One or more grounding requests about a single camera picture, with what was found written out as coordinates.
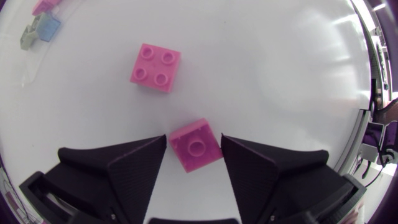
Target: lego stud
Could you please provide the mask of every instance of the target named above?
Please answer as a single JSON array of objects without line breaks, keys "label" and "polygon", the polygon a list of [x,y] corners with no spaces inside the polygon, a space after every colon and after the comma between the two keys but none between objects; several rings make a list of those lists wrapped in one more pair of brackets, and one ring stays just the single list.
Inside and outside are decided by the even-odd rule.
[{"label": "lego stud", "polygon": [[166,52],[162,56],[162,62],[165,65],[171,65],[174,62],[174,60],[175,60],[174,54],[170,52]]},{"label": "lego stud", "polygon": [[158,85],[158,86],[164,86],[164,85],[166,85],[167,82],[168,82],[168,80],[169,80],[169,78],[167,78],[167,75],[165,75],[165,74],[163,74],[163,73],[157,74],[157,75],[155,76],[155,83],[156,83],[156,85]]},{"label": "lego stud", "polygon": [[134,77],[137,80],[143,80],[147,77],[147,71],[143,68],[138,68],[136,72],[134,72]]},{"label": "lego stud", "polygon": [[188,141],[188,153],[194,157],[202,156],[206,151],[205,143],[198,137],[193,136]]},{"label": "lego stud", "polygon": [[141,57],[145,60],[150,60],[154,57],[154,50],[150,47],[144,47],[141,51]]}]

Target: white table surface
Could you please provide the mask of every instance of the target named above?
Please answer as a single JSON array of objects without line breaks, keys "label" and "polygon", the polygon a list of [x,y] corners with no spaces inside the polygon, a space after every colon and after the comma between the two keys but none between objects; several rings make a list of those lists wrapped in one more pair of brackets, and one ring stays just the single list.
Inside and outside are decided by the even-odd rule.
[{"label": "white table surface", "polygon": [[[206,118],[221,133],[273,146],[326,149],[334,166],[370,68],[349,0],[63,0],[50,43],[19,39],[35,1],[0,13],[1,155],[14,185],[87,149],[162,134]],[[129,82],[142,43],[178,50],[170,94]],[[186,174],[168,146],[150,217],[235,217],[224,161]]]}]

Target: light blue lego brick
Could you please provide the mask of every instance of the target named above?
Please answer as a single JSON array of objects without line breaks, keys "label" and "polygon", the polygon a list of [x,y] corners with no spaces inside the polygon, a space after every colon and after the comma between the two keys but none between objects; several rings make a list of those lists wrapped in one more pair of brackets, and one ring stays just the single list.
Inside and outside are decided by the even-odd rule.
[{"label": "light blue lego brick", "polygon": [[60,24],[60,21],[54,19],[50,14],[43,12],[35,17],[32,28],[39,35],[40,40],[49,42]]}]

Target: lego brick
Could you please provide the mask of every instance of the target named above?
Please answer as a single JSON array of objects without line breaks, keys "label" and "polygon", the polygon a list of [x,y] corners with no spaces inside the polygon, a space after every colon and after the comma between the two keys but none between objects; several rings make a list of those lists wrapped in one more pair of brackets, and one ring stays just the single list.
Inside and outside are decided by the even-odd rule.
[{"label": "lego brick", "polygon": [[181,53],[142,44],[130,82],[170,93]]},{"label": "lego brick", "polygon": [[20,39],[21,49],[28,50],[35,41],[35,39],[37,39],[38,37],[39,36],[37,35],[37,33],[32,30],[32,27],[30,25],[27,25]]},{"label": "lego brick", "polygon": [[210,125],[204,118],[171,133],[169,142],[186,172],[223,157]]},{"label": "lego brick", "polygon": [[39,0],[33,7],[33,16],[37,16],[42,12],[47,12],[54,8],[61,0]]},{"label": "lego brick", "polygon": [[54,19],[50,14],[43,12],[33,20],[32,29],[37,33],[40,40],[49,42],[60,24],[60,21]]}]

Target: pink lego brick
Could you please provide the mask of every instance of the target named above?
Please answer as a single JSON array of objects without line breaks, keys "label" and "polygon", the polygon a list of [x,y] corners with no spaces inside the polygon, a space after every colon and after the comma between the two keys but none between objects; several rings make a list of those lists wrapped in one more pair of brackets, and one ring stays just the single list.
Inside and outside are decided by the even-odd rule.
[{"label": "pink lego brick", "polygon": [[33,7],[33,16],[53,9],[60,1],[61,0],[39,0],[35,7]]},{"label": "pink lego brick", "polygon": [[170,93],[181,53],[142,44],[130,82]]},{"label": "pink lego brick", "polygon": [[170,134],[169,142],[186,172],[223,157],[206,119],[200,119]]}]

